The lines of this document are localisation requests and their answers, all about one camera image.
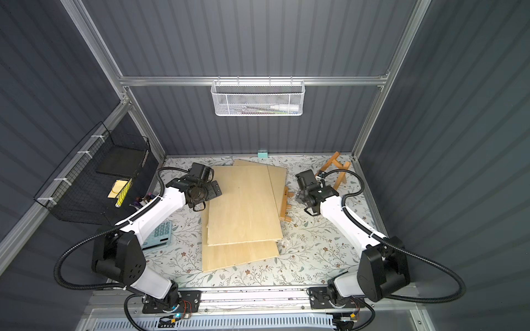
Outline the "plywood board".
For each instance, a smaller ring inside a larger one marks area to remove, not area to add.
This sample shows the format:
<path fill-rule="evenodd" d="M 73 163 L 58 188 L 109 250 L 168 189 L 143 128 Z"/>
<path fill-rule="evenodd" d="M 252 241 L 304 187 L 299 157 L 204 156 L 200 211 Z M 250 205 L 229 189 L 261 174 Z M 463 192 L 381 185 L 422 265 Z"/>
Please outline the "plywood board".
<path fill-rule="evenodd" d="M 282 204 L 282 196 L 284 187 L 286 186 L 287 169 L 277 166 L 265 165 L 269 171 L 269 177 L 271 181 L 271 187 L 273 190 L 277 211 L 280 217 L 280 208 Z"/>
<path fill-rule="evenodd" d="M 231 245 L 208 245 L 208 207 L 202 212 L 202 270 L 210 272 L 223 268 L 277 257 L 277 241 L 258 241 Z"/>
<path fill-rule="evenodd" d="M 282 239 L 267 167 L 216 165 L 213 169 L 222 195 L 209 202 L 207 244 Z"/>

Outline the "teal calculator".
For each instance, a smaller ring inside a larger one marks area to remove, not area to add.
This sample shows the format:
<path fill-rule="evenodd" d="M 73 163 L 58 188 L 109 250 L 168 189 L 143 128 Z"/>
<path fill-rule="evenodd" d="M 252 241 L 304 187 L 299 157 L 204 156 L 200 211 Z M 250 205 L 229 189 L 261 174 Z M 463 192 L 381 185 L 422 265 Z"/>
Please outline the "teal calculator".
<path fill-rule="evenodd" d="M 173 222 L 166 220 L 161 223 L 152 233 L 146 238 L 142 244 L 142 250 L 148 251 L 156 248 L 166 247 L 171 243 L 173 232 Z"/>

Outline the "teal wall clip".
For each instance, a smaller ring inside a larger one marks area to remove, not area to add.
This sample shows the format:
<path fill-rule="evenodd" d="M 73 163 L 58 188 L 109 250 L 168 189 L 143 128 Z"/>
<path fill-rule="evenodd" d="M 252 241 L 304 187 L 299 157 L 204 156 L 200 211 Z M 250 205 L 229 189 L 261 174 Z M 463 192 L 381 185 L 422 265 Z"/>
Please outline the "teal wall clip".
<path fill-rule="evenodd" d="M 257 156 L 259 159 L 267 159 L 269 157 L 269 152 L 268 150 L 261 149 L 258 150 Z"/>

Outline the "aluminium rail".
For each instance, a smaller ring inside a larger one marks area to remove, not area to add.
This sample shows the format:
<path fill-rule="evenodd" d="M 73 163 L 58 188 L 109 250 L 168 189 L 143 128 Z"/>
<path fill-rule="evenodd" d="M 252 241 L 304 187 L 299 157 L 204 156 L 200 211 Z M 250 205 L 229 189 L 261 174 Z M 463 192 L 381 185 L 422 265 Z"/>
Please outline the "aluminium rail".
<path fill-rule="evenodd" d="M 213 287 L 200 288 L 200 301 L 192 303 L 196 310 L 192 315 L 228 315 L 228 314 L 287 314 L 287 313 L 348 313 L 356 307 L 345 305 L 328 308 L 309 296 L 307 285 L 276 285 L 251 287 Z M 118 318 L 124 316 L 124 299 L 129 293 L 125 290 L 95 291 L 89 299 L 83 318 Z"/>

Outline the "small wooden easel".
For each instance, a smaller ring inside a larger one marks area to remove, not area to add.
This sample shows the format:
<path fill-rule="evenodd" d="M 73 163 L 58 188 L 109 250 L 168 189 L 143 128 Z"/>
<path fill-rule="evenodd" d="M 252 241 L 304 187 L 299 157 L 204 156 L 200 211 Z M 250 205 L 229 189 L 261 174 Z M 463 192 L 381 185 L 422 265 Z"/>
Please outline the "small wooden easel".
<path fill-rule="evenodd" d="M 288 200 L 294 195 L 295 194 L 289 190 L 288 186 L 284 187 L 282 204 L 280 208 L 280 221 L 292 222 L 292 219 L 287 215 L 287 212 L 292 208 L 292 206 L 288 204 Z"/>

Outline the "yellow sticky note pad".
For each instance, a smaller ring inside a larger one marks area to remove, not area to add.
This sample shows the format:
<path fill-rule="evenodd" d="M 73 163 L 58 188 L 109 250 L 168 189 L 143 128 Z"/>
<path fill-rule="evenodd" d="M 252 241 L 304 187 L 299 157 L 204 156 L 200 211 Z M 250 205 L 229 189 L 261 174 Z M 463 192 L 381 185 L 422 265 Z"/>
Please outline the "yellow sticky note pad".
<path fill-rule="evenodd" d="M 115 199 L 118 197 L 118 195 L 121 193 L 121 191 L 126 187 L 129 180 L 125 179 L 118 179 L 111 188 L 111 191 L 108 194 L 109 199 Z"/>

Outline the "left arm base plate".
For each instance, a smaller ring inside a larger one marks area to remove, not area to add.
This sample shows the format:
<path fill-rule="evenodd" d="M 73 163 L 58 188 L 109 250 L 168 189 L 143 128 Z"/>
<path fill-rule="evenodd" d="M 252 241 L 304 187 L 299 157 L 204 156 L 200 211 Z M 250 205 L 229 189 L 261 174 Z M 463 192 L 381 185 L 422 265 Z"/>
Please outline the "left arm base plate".
<path fill-rule="evenodd" d="M 196 313 L 201 302 L 199 290 L 178 290 L 167 294 L 164 299 L 147 296 L 142 312 L 144 314 Z"/>

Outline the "white marker in basket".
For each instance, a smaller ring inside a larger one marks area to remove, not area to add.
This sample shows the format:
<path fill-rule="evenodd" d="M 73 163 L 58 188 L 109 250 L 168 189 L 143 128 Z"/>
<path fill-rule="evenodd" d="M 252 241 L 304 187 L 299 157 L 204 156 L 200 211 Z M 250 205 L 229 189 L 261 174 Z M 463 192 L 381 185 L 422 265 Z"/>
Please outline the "white marker in basket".
<path fill-rule="evenodd" d="M 271 110 L 278 111 L 281 113 L 295 114 L 300 112 L 299 105 L 293 104 L 276 104 L 270 106 Z"/>

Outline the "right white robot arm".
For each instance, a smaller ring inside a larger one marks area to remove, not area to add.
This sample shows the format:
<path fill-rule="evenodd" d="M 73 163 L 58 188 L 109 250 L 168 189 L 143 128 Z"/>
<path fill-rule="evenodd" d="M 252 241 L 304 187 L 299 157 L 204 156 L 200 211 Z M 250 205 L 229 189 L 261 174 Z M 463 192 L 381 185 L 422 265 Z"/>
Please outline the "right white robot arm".
<path fill-rule="evenodd" d="M 324 173 L 317 177 L 306 170 L 295 175 L 299 190 L 297 201 L 304 204 L 306 214 L 328 219 L 349 241 L 360 258 L 357 270 L 345 272 L 328 282 L 327 296 L 334 305 L 347 297 L 366 297 L 377 302 L 389 297 L 411 282 L 407 255 L 387 244 L 403 248 L 396 237 L 388 238 L 354 213 L 338 191 L 323 183 Z"/>

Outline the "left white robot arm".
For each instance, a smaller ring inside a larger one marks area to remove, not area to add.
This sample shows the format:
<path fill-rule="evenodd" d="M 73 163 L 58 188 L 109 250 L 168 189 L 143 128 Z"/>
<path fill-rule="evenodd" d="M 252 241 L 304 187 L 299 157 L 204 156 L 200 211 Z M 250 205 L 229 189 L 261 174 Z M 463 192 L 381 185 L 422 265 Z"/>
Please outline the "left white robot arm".
<path fill-rule="evenodd" d="M 170 310 L 179 305 L 178 285 L 147 266 L 142 245 L 149 235 L 174 212 L 188 207 L 203 211 L 206 202 L 222 195 L 214 180 L 214 169 L 198 163 L 183 170 L 183 176 L 164 183 L 160 173 L 160 194 L 126 219 L 116 223 L 119 228 L 96 238 L 92 255 L 92 271 L 116 281 L 121 287 L 138 295 L 150 297 Z"/>

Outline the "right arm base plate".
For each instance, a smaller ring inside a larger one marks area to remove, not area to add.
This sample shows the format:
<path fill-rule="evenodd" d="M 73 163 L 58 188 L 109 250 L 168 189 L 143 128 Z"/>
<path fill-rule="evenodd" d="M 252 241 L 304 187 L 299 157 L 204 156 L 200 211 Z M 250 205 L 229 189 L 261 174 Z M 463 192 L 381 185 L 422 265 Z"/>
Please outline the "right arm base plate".
<path fill-rule="evenodd" d="M 366 306 L 361 298 L 341 297 L 334 290 L 326 286 L 316 286 L 306 289 L 313 310 L 349 309 L 358 310 Z"/>

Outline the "pink pen cup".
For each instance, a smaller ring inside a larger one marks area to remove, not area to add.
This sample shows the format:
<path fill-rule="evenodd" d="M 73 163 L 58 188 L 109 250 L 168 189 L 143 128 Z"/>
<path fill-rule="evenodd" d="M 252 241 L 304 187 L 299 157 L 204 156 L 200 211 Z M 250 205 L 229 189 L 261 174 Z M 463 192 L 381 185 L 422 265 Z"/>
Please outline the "pink pen cup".
<path fill-rule="evenodd" d="M 140 210 L 154 198 L 155 196 L 153 194 L 148 194 L 145 197 L 137 197 L 135 201 L 130 204 L 130 206 L 134 207 L 136 210 Z"/>

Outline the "wooden easel frame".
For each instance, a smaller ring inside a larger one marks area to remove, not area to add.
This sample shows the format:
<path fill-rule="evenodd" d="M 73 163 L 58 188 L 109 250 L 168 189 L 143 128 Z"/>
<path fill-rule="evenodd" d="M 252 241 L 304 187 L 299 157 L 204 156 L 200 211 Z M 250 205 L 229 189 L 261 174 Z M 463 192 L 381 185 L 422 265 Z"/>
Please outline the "wooden easel frame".
<path fill-rule="evenodd" d="M 342 161 L 341 153 L 335 152 L 319 169 L 319 171 L 317 171 L 317 175 L 320 175 L 328 170 L 349 170 L 351 165 L 352 163 L 350 161 L 346 161 L 345 159 Z M 342 183 L 346 184 L 346 174 L 344 172 L 341 172 L 338 175 L 333 188 L 338 190 Z"/>

